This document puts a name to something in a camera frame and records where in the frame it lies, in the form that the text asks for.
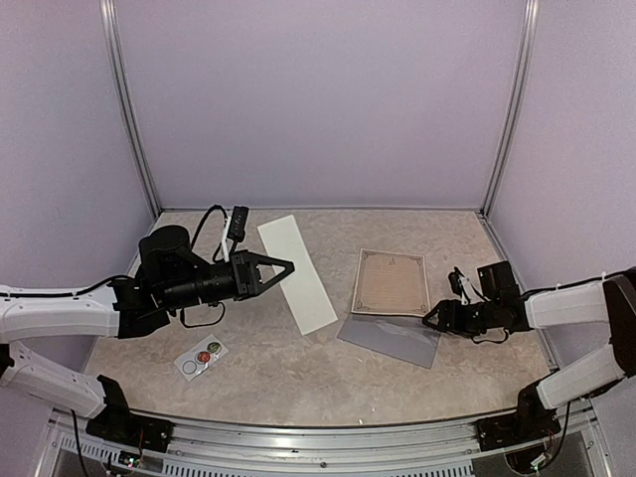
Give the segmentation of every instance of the metal pole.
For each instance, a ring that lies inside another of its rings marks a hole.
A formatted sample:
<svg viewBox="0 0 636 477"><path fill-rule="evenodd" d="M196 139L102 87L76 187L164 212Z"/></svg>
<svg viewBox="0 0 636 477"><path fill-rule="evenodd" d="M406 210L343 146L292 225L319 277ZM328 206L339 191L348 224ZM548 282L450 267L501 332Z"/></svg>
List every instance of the metal pole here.
<svg viewBox="0 0 636 477"><path fill-rule="evenodd" d="M526 80L530 71L530 59L535 42L535 33L537 31L538 14L539 0L526 0L526 16L524 18L521 45L519 47L517 66L515 68L515 79L508 102L504 130L499 140L497 158L495 159L493 172L486 190L486 197L484 198L484 203L481 208L481 213L486 219L489 218L492 212L497 193L501 186L504 170L506 169L506 163L510 155L510 148L515 135L519 112L521 111L524 90L526 89Z"/></svg>
<svg viewBox="0 0 636 477"><path fill-rule="evenodd" d="M103 31L106 39L108 56L110 58L110 66L115 82L115 90L119 98L119 107L121 109L121 117L126 128L126 134L130 141L132 149L132 157L141 180L148 208L156 220L161 214L161 205L157 196L157 191L152 180L150 167L146 160L139 128L135 119L132 101L130 99L130 90L126 82L126 71L123 64L123 56L121 55L121 44L119 41L119 32L117 30L117 16L115 12L114 0L99 0L101 8L101 21L103 23Z"/></svg>

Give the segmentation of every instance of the green sticker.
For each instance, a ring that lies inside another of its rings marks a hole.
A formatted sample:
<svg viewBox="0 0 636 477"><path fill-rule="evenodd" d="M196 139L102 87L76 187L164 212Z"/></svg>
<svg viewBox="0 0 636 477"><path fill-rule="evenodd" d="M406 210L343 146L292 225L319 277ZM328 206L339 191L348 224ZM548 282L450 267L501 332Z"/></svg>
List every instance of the green sticker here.
<svg viewBox="0 0 636 477"><path fill-rule="evenodd" d="M212 353L213 355L218 353L220 350L221 350L221 343L217 343L215 341L214 343L210 343L208 345L208 351Z"/></svg>

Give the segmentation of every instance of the enclosure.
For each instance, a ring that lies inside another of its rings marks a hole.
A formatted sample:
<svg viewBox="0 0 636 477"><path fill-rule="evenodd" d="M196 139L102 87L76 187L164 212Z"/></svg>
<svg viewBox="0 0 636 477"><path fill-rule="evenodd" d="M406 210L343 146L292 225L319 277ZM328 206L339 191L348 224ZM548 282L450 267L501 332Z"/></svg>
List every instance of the enclosure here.
<svg viewBox="0 0 636 477"><path fill-rule="evenodd" d="M479 453L475 416L608 342L597 323L501 346L442 336L424 369L338 333L361 248L423 255L431 304L452 296L454 266L478 282L478 267L510 260L530 289L635 264L633 2L9 0L0 12L0 283L127 273L153 228L192 233L210 205L245 205L252 251L266 252L257 226L296 218L337 315L302 336L278 288L229 303L214 333L230 353L191 382L173 361L212 330L178 320L133 340L25 340L174 419L163 468L142 475L508 475L501 453ZM197 251L210 256L223 226L211 218ZM624 380L574 404L545 475L636 475L635 396ZM64 409L0 399L2 475L80 472ZM117 449L82 438L100 475Z"/></svg>

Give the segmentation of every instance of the transparent plastic sheet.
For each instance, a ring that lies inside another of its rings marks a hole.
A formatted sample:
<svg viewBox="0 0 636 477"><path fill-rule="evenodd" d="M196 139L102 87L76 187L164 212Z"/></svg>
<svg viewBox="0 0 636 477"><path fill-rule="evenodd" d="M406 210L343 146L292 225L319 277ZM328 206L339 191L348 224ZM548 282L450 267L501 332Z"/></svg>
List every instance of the transparent plastic sheet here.
<svg viewBox="0 0 636 477"><path fill-rule="evenodd" d="M351 314L340 329L338 338L430 369L439 335L415 317Z"/></svg>

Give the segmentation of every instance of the white rectangular board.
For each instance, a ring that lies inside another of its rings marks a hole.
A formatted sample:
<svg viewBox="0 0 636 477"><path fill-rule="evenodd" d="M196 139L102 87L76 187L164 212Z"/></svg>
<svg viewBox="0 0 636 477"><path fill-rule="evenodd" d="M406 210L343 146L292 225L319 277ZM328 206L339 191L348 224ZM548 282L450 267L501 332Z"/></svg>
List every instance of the white rectangular board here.
<svg viewBox="0 0 636 477"><path fill-rule="evenodd" d="M304 336L338 321L294 216L258 226L258 233L269 256L294 263L294 272L280 282L280 287L300 333Z"/></svg>

